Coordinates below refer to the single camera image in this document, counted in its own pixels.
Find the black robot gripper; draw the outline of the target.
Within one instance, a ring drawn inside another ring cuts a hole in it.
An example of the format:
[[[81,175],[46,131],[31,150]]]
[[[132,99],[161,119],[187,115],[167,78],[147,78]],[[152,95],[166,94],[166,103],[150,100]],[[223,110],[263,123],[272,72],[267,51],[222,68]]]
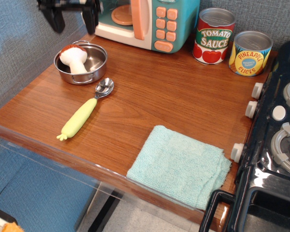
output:
[[[103,10],[103,3],[99,0],[38,0],[39,9],[46,9],[43,14],[57,33],[62,33],[65,28],[61,10],[81,10],[82,17],[89,35],[95,34],[99,24],[98,10]]]

